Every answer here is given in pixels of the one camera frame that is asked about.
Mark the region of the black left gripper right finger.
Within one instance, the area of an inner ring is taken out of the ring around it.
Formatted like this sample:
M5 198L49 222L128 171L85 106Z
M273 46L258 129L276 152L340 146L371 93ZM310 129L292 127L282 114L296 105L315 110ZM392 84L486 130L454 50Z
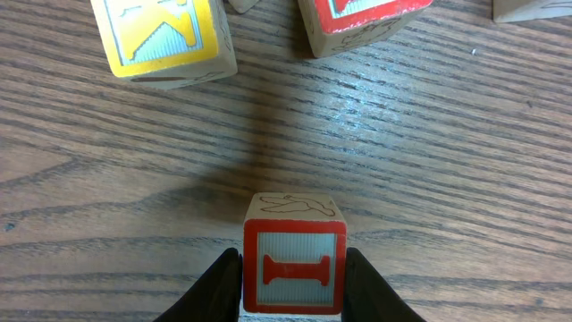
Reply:
M357 248L347 248L342 322L425 322Z

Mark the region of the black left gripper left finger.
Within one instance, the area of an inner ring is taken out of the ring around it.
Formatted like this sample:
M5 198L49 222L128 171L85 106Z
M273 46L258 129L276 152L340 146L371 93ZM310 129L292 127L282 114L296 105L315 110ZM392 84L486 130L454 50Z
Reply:
M237 322L241 286L242 256L229 248L154 322Z

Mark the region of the red framed wooden block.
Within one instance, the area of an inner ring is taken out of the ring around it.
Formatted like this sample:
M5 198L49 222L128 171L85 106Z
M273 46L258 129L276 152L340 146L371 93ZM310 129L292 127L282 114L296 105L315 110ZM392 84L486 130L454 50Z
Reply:
M257 193L243 232L244 310L341 312L348 232L329 195Z

